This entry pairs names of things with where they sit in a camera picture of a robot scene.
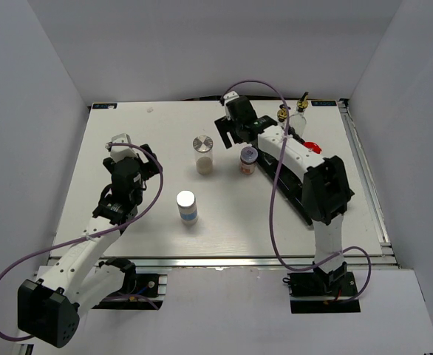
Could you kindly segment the small white-lid sauce jar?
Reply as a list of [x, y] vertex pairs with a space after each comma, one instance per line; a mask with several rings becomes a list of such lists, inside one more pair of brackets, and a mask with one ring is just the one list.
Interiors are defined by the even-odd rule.
[[256, 168], [256, 161], [258, 158], [258, 151], [252, 146], [244, 147], [240, 152], [239, 168], [241, 173], [246, 175], [253, 174]]

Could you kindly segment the clear silver-lid spice jar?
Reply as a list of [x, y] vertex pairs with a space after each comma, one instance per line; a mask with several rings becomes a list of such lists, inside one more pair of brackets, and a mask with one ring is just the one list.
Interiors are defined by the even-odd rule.
[[197, 172], [201, 175], [209, 175], [213, 171], [213, 147], [214, 142], [207, 135], [199, 135], [192, 142]]

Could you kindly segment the red-lid dark sauce jar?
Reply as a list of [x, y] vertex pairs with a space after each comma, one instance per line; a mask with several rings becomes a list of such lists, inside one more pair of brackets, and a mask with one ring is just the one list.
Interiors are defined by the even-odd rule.
[[305, 141], [302, 145], [306, 149], [308, 149], [310, 152], [313, 152], [315, 154], [321, 154], [322, 153], [321, 147], [317, 143], [315, 143], [315, 142]]

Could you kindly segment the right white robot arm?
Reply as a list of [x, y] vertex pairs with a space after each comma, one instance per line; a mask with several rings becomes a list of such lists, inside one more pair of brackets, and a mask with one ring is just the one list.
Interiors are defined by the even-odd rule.
[[282, 104], [278, 118], [257, 117], [250, 100], [236, 92], [220, 100], [225, 117], [215, 125], [225, 147], [249, 143], [264, 156], [276, 160], [273, 182], [279, 182], [286, 168], [301, 183], [299, 205], [303, 215], [313, 225], [316, 242], [311, 270], [315, 289], [324, 295], [332, 294], [347, 272], [342, 251], [342, 222], [347, 204], [353, 196], [344, 162], [340, 157], [326, 158], [307, 146], [290, 125], [287, 104]]

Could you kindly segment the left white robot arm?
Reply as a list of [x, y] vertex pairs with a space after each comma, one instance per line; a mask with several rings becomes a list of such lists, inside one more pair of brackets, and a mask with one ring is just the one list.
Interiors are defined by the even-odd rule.
[[99, 197], [78, 242], [37, 280], [18, 289], [18, 328], [56, 348], [64, 347], [78, 329], [81, 317], [115, 292], [127, 295], [136, 286], [135, 265], [113, 257], [101, 261], [127, 226], [141, 215], [147, 181], [162, 176], [163, 168], [146, 144], [108, 143], [103, 165], [111, 181]]

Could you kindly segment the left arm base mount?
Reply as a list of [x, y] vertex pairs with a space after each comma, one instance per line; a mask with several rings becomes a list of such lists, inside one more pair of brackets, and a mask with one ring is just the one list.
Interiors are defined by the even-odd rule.
[[98, 268], [104, 266], [118, 269], [124, 275], [123, 284], [117, 291], [102, 299], [93, 309], [157, 311], [161, 308], [166, 295], [167, 274], [138, 271], [131, 260], [116, 257], [98, 263]]

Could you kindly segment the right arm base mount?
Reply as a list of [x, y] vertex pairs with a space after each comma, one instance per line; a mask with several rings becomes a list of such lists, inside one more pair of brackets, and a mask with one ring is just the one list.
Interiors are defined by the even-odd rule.
[[290, 295], [292, 314], [351, 314], [360, 313], [357, 299], [347, 301], [358, 293], [352, 272], [337, 281], [330, 289], [314, 273], [291, 273], [282, 278]]

